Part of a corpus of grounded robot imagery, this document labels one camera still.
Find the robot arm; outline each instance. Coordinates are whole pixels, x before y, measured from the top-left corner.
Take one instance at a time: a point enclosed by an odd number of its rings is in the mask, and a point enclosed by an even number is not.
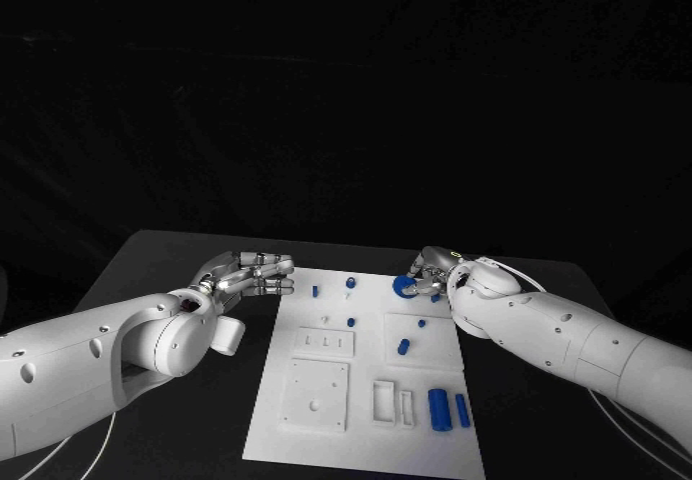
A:
[[[410,283],[413,270],[428,263],[439,287],[420,291]],[[418,283],[428,286],[431,277]],[[468,261],[438,247],[425,247],[408,276],[395,281],[395,291],[408,297],[445,294],[454,322],[467,333],[605,395],[692,452],[692,352],[556,295],[521,293],[495,262]]]
[[[242,296],[292,293],[289,256],[227,253],[193,285],[0,335],[0,461],[51,445],[186,375],[209,348],[233,355]]]

